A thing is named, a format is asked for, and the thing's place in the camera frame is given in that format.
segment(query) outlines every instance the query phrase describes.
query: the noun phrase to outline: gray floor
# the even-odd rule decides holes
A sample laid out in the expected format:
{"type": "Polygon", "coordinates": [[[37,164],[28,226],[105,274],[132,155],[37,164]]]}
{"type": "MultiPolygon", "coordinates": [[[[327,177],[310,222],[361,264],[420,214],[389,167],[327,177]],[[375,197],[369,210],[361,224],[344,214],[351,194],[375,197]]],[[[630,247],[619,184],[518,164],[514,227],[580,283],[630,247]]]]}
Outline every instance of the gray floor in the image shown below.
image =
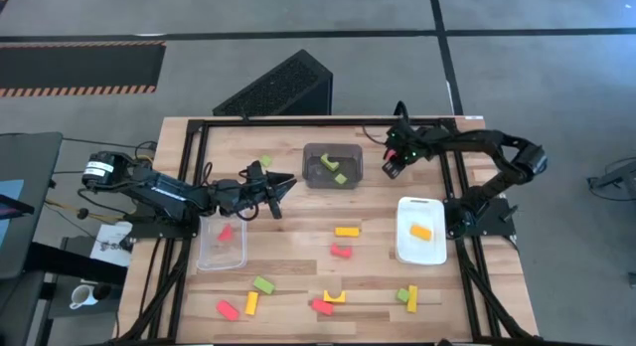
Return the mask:
{"type": "MultiPolygon", "coordinates": [[[[448,29],[636,27],[636,0],[440,0],[448,29]]],[[[325,29],[431,29],[428,0],[11,0],[0,35],[99,35],[325,29]]],[[[636,155],[636,36],[452,38],[466,114],[542,143],[548,171],[508,193],[521,205],[519,246],[543,336],[632,345],[636,218],[631,203],[592,197],[585,177],[636,155]]],[[[334,72],[334,113],[448,114],[434,38],[170,42],[157,92],[0,99],[0,133],[61,131],[135,143],[168,115],[207,115],[298,49],[334,72]]],[[[59,170],[81,169],[97,146],[65,144],[59,170]]],[[[80,204],[77,176],[52,197],[80,204]]],[[[620,197],[621,191],[609,189],[620,197]]],[[[121,203],[112,197],[111,203],[121,203]]],[[[96,231],[97,225],[85,223],[96,231]]],[[[37,240],[79,232],[45,213],[37,240]]],[[[106,339],[112,315],[56,323],[51,345],[106,339]]]]}

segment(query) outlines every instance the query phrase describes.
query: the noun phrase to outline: black box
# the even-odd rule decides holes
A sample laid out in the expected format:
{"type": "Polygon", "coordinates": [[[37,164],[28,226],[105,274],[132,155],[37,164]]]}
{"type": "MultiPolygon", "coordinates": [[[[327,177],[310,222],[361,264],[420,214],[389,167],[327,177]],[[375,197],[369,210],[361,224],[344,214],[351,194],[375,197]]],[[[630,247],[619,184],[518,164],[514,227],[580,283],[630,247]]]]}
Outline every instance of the black box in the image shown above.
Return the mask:
{"type": "Polygon", "coordinates": [[[334,75],[305,50],[212,110],[214,116],[330,115],[334,75]]]}

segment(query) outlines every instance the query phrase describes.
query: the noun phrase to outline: white mug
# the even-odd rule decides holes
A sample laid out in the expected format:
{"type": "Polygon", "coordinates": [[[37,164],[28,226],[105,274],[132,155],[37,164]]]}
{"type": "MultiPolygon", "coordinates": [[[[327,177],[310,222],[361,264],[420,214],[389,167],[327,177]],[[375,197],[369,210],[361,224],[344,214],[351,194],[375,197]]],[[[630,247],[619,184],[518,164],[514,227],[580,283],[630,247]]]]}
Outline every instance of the white mug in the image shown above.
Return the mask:
{"type": "Polygon", "coordinates": [[[95,289],[92,285],[80,285],[73,290],[71,294],[71,310],[80,308],[82,305],[95,305],[97,299],[92,295],[92,291],[95,289]]]}

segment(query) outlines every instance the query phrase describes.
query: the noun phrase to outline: black and orange floor mat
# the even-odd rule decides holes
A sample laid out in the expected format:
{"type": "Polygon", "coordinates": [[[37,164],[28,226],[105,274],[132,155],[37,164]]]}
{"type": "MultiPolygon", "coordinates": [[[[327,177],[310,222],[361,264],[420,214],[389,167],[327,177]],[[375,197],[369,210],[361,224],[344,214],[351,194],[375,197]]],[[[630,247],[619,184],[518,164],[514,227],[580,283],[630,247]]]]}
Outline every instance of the black and orange floor mat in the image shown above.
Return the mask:
{"type": "Polygon", "coordinates": [[[154,92],[165,42],[0,44],[0,97],[154,92]]]}

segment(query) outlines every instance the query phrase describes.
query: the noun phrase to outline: wooden tabletop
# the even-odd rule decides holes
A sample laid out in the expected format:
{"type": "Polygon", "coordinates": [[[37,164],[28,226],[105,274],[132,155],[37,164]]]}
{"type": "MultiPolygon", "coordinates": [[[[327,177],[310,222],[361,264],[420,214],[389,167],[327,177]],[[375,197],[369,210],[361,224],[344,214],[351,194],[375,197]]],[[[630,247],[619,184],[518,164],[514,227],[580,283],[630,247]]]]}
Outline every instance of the wooden tabletop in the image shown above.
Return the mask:
{"type": "MultiPolygon", "coordinates": [[[[457,117],[460,130],[484,128],[481,118],[457,117]]],[[[188,118],[164,120],[154,168],[177,177],[188,118]]],[[[369,127],[378,139],[386,127],[369,127]]],[[[188,181],[192,181],[197,140],[188,181]]],[[[404,196],[444,199],[437,159],[421,160],[395,180],[381,170],[384,148],[374,144],[360,126],[338,127],[214,127],[206,156],[214,162],[211,179],[237,178],[238,171],[267,154],[269,170],[296,175],[298,183],[281,203],[283,218],[274,220],[266,208],[247,226],[247,265],[204,272],[197,270],[199,239],[193,241],[184,293],[178,342],[415,342],[470,340],[459,266],[453,243],[448,260],[437,266],[405,264],[396,260],[395,229],[398,200],[404,196]],[[355,190],[309,189],[302,179],[305,144],[355,143],[363,148],[364,179],[355,190]],[[336,241],[335,227],[359,227],[355,239],[338,239],[353,246],[350,259],[329,253],[336,241]],[[261,294],[255,316],[243,313],[247,292],[257,275],[272,281],[276,291],[261,294]],[[396,300],[396,291],[417,285],[416,314],[396,300]],[[332,316],[316,313],[310,300],[323,290],[347,302],[336,305],[332,316]],[[226,300],[240,311],[230,322],[216,310],[226,300]]],[[[449,155],[460,193],[454,161],[449,155]]],[[[484,154],[464,154],[471,184],[480,184],[496,172],[484,154]]],[[[508,311],[530,333],[537,333],[524,274],[516,251],[502,238],[483,238],[492,288],[508,311]]],[[[149,296],[154,294],[163,243],[153,270],[149,296]]],[[[136,319],[154,241],[138,243],[126,279],[119,318],[122,330],[136,319]]],[[[488,334],[482,298],[475,288],[482,332],[488,334]]],[[[172,297],[167,298],[171,304],[172,297]]],[[[167,332],[170,307],[164,307],[160,335],[167,332]]]]}

